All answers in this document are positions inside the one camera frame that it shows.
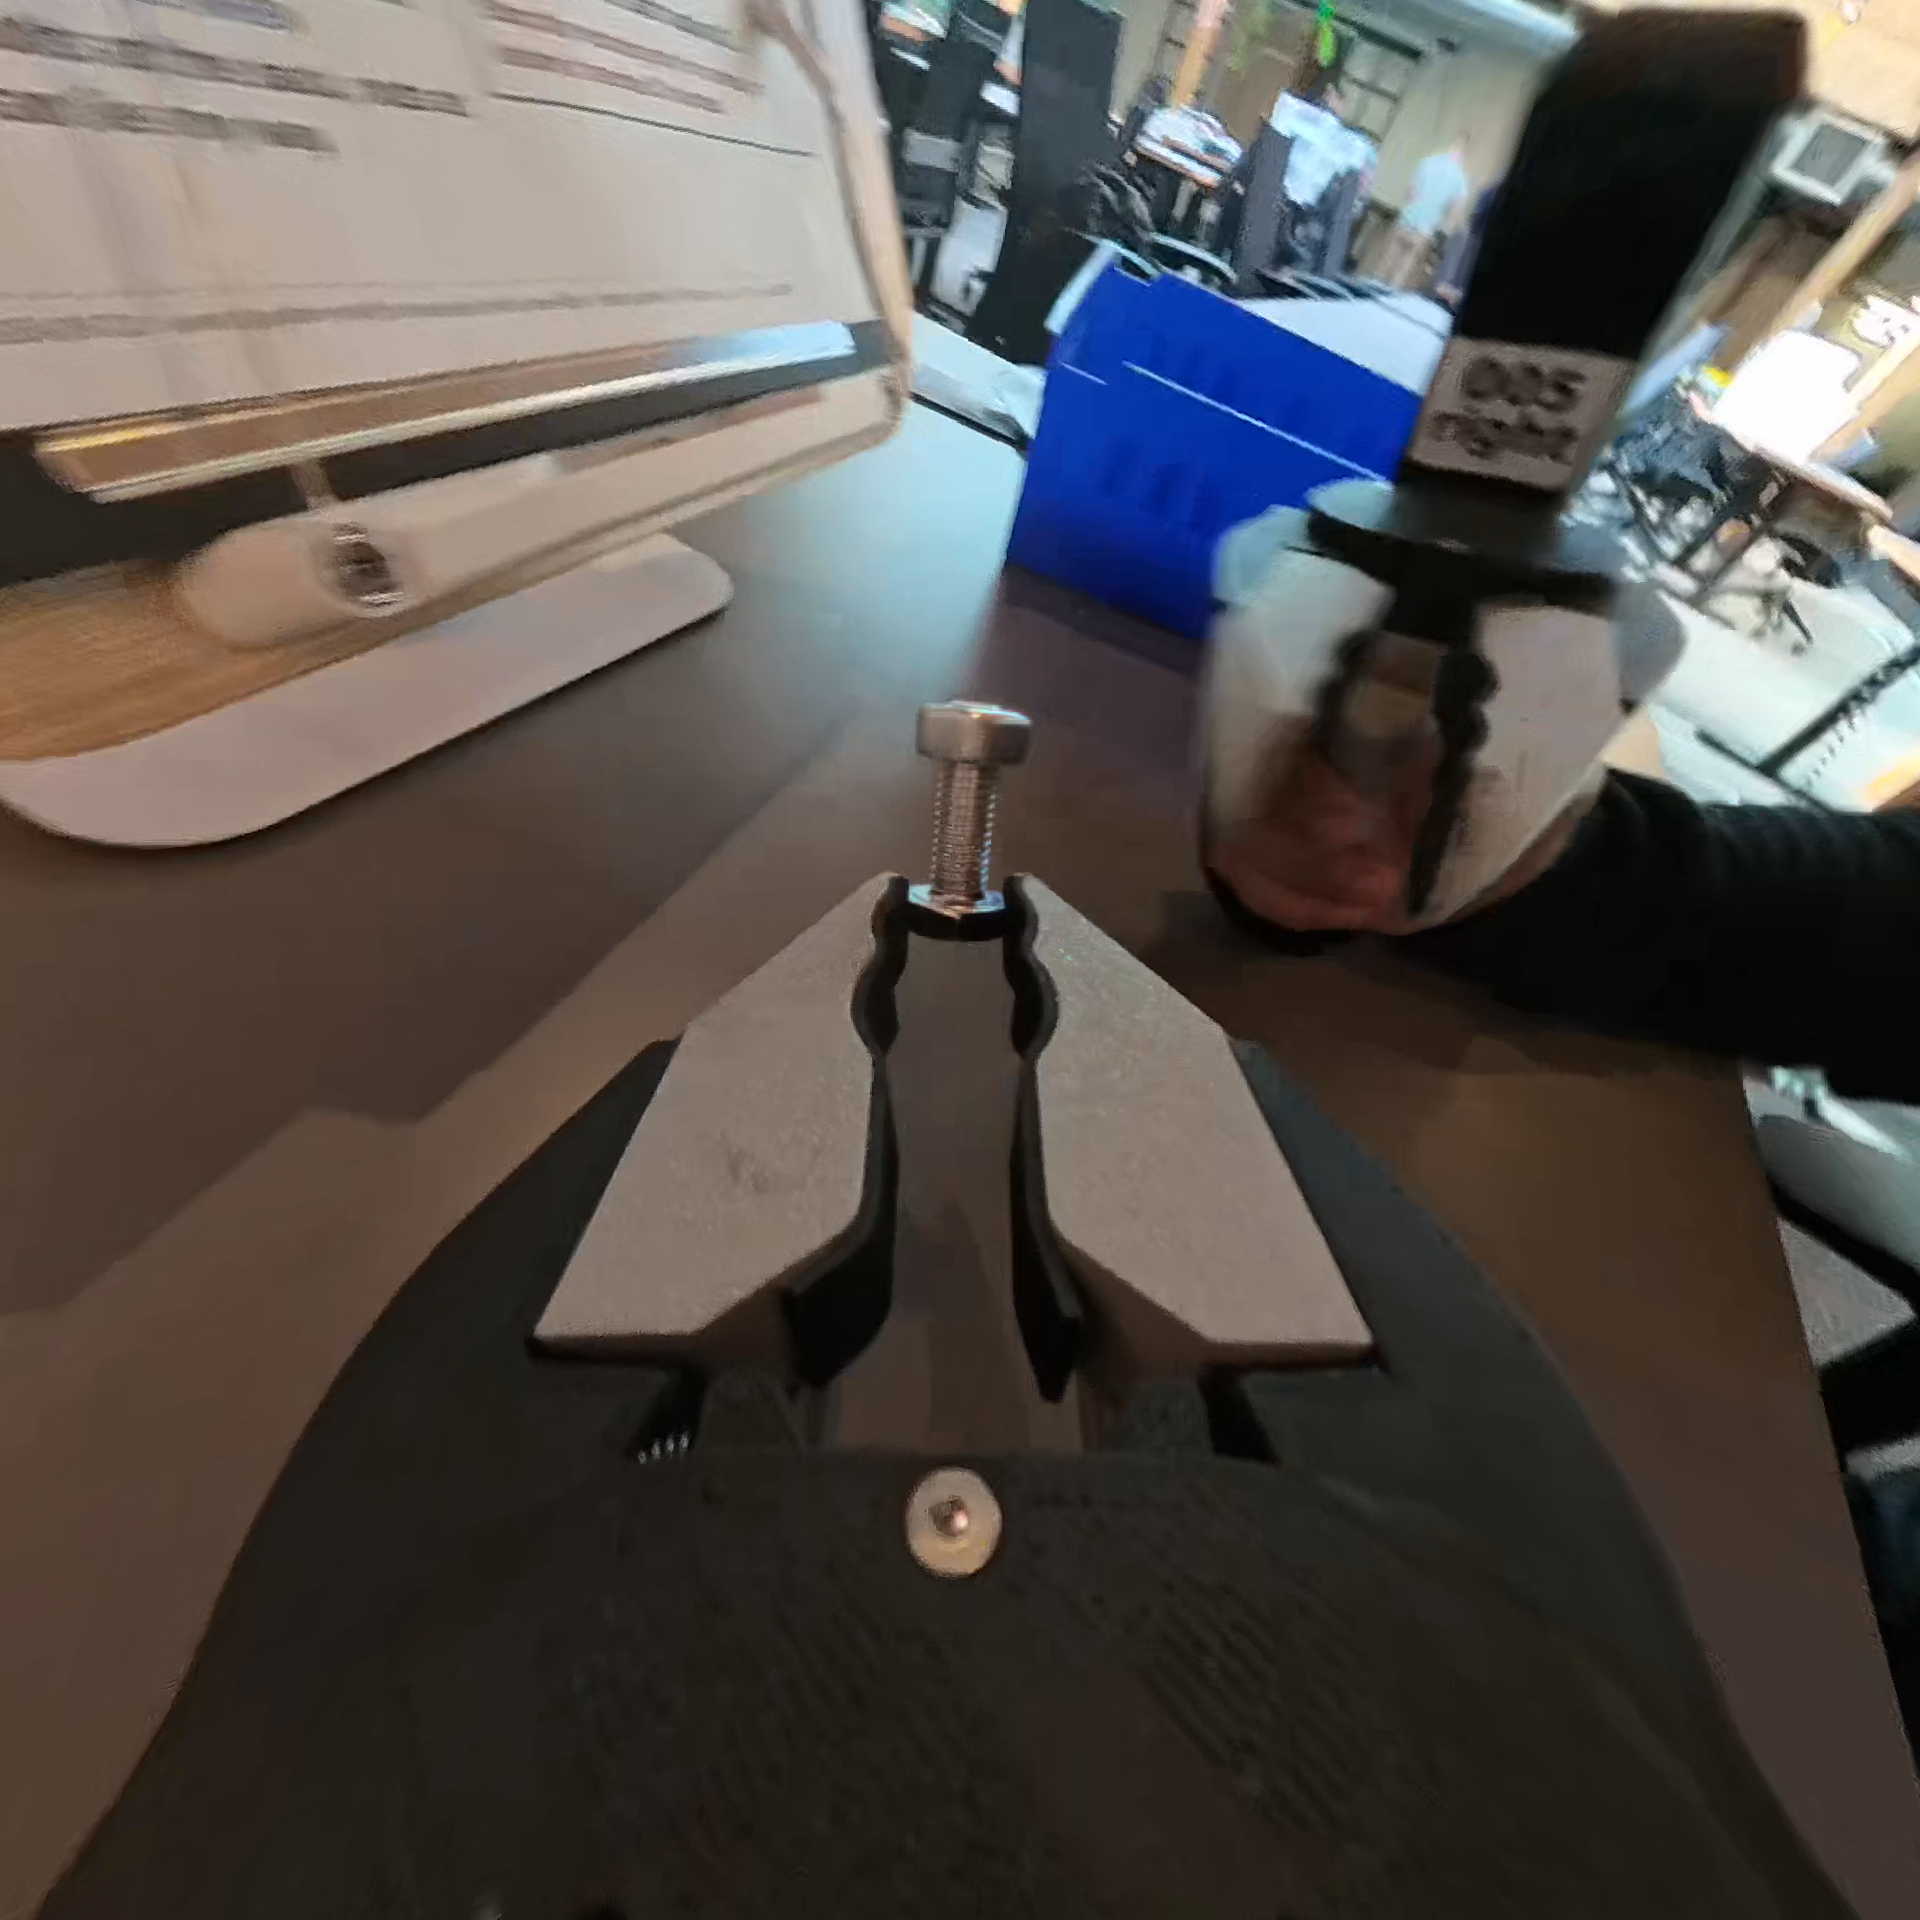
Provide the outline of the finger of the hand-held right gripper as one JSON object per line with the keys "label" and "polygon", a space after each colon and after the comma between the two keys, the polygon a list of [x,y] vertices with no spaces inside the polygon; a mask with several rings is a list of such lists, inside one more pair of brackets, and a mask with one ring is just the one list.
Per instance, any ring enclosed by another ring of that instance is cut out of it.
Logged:
{"label": "finger of the hand-held right gripper", "polygon": [[1419,654],[1382,635],[1390,589],[1313,552],[1300,510],[1269,510],[1225,536],[1214,600],[1200,734],[1203,869],[1237,921],[1269,929],[1212,877],[1210,837],[1248,820],[1306,747],[1358,786],[1388,785],[1396,755],[1419,740]]}
{"label": "finger of the hand-held right gripper", "polygon": [[1494,690],[1416,929],[1460,916],[1522,861],[1592,786],[1684,642],[1684,625],[1659,592],[1617,592],[1603,613],[1521,600],[1481,613],[1476,645]]}

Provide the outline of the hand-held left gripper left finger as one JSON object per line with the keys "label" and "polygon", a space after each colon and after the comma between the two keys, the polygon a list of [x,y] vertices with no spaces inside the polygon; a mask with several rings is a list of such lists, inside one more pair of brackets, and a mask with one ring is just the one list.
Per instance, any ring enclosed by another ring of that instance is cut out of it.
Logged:
{"label": "hand-held left gripper left finger", "polygon": [[893,1293],[906,880],[881,873],[669,1049],[538,1323],[541,1353],[835,1380]]}

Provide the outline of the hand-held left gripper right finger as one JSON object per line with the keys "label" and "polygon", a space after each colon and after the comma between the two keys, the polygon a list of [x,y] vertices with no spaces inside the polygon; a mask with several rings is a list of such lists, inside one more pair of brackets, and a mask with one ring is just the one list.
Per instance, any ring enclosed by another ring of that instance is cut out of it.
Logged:
{"label": "hand-held left gripper right finger", "polygon": [[1004,900],[1016,1320],[1043,1398],[1369,1360],[1225,1028],[1043,880]]}

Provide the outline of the silver hex head bolt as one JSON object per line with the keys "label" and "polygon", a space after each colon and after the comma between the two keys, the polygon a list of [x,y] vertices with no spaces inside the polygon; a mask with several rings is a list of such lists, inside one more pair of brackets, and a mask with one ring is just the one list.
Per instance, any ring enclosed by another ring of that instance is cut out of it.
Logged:
{"label": "silver hex head bolt", "polygon": [[917,750],[933,772],[929,877],[949,896],[992,889],[992,850],[1004,776],[1032,747],[1026,713],[998,704],[925,704],[917,716]]}

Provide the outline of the person's right forearm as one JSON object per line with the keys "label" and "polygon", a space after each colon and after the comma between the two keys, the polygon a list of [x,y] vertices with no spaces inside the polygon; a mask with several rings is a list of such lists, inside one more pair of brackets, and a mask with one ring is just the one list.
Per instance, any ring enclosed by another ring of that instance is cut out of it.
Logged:
{"label": "person's right forearm", "polygon": [[1700,805],[1606,776],[1515,893],[1412,936],[1524,1014],[1918,1102],[1918,816]]}

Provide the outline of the person's right hand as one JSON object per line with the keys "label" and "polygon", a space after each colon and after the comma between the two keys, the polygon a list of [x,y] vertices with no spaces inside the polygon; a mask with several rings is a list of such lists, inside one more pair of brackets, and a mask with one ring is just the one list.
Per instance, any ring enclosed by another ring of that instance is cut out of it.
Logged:
{"label": "person's right hand", "polygon": [[1254,813],[1208,844],[1208,872],[1262,926],[1292,938],[1402,936],[1416,844],[1434,795],[1438,747],[1403,747],[1390,782],[1358,786],[1317,750],[1298,750]]}

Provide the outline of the blue plastic bin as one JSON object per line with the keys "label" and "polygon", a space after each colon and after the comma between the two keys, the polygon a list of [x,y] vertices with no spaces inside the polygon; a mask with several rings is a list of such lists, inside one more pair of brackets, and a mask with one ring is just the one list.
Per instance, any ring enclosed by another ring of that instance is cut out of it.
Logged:
{"label": "blue plastic bin", "polygon": [[1204,638],[1220,539],[1392,477],[1446,338],[1421,299],[1234,301],[1106,268],[1046,361],[1009,565]]}

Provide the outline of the white background desk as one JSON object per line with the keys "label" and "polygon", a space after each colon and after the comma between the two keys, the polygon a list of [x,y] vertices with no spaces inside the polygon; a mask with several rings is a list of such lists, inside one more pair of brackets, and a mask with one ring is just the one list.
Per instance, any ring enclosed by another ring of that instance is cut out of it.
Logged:
{"label": "white background desk", "polygon": [[1709,523],[1672,565],[1705,610],[1758,545],[1852,561],[1891,526],[1891,507],[1844,468],[1873,426],[1909,394],[1918,337],[1906,332],[1870,369],[1812,332],[1758,348],[1705,413],[1725,481]]}

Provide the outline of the black cabinet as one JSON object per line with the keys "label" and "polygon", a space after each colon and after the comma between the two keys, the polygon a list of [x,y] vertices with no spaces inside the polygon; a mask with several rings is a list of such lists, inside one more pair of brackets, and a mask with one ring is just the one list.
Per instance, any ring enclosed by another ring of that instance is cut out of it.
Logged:
{"label": "black cabinet", "polygon": [[1005,227],[968,338],[1010,366],[1050,358],[1050,313],[1093,252],[1086,177],[1114,161],[1120,14],[1094,2],[1025,8],[1016,177]]}

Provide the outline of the instruction sheet on wooden stand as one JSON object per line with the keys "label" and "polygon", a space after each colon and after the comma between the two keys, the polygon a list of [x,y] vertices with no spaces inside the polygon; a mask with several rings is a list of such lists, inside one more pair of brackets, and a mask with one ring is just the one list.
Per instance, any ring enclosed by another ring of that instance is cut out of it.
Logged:
{"label": "instruction sheet on wooden stand", "polygon": [[910,326],[4,429],[4,811],[220,846],[722,616],[675,531],[890,440]]}

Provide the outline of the printed instruction sheet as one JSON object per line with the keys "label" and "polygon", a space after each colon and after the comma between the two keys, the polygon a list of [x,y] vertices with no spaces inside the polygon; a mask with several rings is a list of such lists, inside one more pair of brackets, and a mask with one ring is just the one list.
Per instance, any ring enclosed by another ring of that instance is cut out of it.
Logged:
{"label": "printed instruction sheet", "polygon": [[4,429],[881,312],[861,5],[3,5]]}

